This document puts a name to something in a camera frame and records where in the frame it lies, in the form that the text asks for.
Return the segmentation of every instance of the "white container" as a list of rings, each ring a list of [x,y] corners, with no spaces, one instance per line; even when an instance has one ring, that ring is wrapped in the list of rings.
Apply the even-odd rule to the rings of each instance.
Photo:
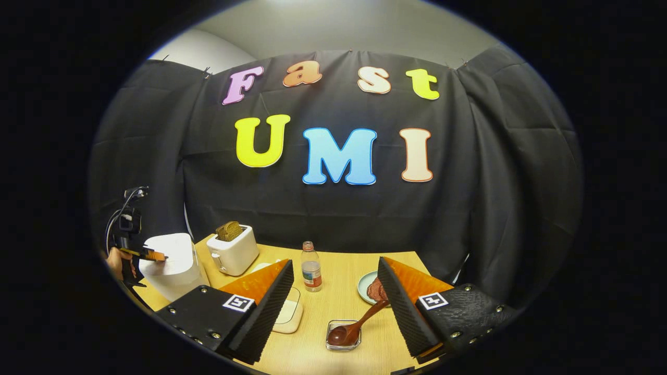
[[[139,271],[170,302],[200,285],[210,286],[208,278],[201,272],[197,251],[189,234],[151,237],[144,247],[168,256],[164,262],[139,260]]]
[[[213,262],[223,274],[238,276],[244,273],[259,255],[252,228],[240,226],[244,231],[232,241],[219,240],[217,235],[206,241]]]

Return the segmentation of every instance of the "toaster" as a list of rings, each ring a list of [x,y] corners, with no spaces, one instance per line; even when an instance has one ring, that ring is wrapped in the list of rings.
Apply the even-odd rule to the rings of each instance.
[[[252,227],[240,226],[243,231],[232,241],[219,240],[217,235],[206,241],[217,269],[231,276],[244,273],[259,255]]]

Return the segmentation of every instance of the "water bottle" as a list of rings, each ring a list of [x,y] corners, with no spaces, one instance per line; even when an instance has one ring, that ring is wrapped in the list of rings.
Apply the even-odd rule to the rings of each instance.
[[[303,243],[301,252],[301,272],[303,282],[308,292],[318,292],[322,289],[322,273],[319,266],[319,256],[315,252],[313,243],[306,241]]]

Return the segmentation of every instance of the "letter m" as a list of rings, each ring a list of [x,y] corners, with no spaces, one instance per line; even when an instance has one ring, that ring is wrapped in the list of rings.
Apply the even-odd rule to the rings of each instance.
[[[372,185],[376,177],[372,172],[373,140],[378,134],[370,129],[354,129],[343,149],[339,149],[329,129],[314,127],[306,129],[303,136],[308,139],[308,173],[303,182],[319,185],[327,181],[322,173],[322,164],[329,171],[333,182],[343,177],[345,168],[350,164],[350,172],[345,181],[350,185]]]

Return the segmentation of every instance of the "cable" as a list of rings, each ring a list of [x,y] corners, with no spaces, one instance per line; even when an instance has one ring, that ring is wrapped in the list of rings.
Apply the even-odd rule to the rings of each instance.
[[[118,214],[121,210],[116,210],[113,214],[111,214],[111,217],[109,217],[109,221],[107,222],[107,226],[104,227],[104,233],[105,233],[105,247],[104,250],[107,252],[107,256],[109,256],[109,231],[111,227],[113,226],[113,223],[115,222],[114,217],[116,214]]]
[[[185,216],[185,226],[187,228],[187,233],[190,234],[192,240],[195,240],[195,236],[192,235],[192,230],[190,229],[190,223],[187,220],[187,210],[185,209],[185,202],[183,202],[183,215]]]
[[[107,229],[106,229],[106,250],[107,250],[107,256],[109,255],[109,233],[111,232],[111,227],[112,227],[113,224],[116,222],[116,220],[118,220],[118,217],[123,213],[123,211],[125,211],[125,208],[127,207],[127,204],[128,204],[129,201],[132,199],[132,197],[133,197],[139,190],[141,190],[141,189],[148,189],[148,187],[147,187],[147,186],[139,186],[139,187],[137,187],[136,189],[134,189],[134,190],[127,196],[127,199],[125,200],[125,203],[123,204],[123,207],[122,207],[120,210],[114,212],[113,215],[111,215],[111,218],[109,218],[109,223],[110,223],[110,224],[108,225],[108,227],[107,227]]]

